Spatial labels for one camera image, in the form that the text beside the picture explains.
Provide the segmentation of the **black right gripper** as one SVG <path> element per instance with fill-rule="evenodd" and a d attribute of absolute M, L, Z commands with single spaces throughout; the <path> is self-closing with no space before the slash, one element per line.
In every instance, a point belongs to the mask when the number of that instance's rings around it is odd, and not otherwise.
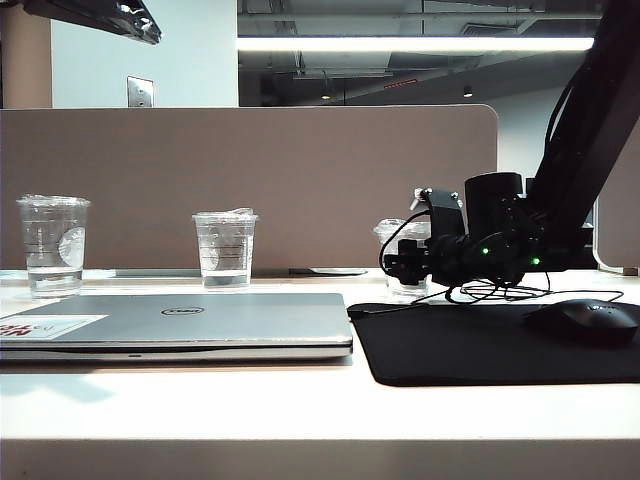
<path fill-rule="evenodd" d="M 402 285 L 417 286 L 429 275 L 444 286 L 461 286 L 474 278 L 463 261 L 469 235 L 444 234 L 425 241 L 401 239 L 398 254 L 385 256 L 385 272 Z"/>

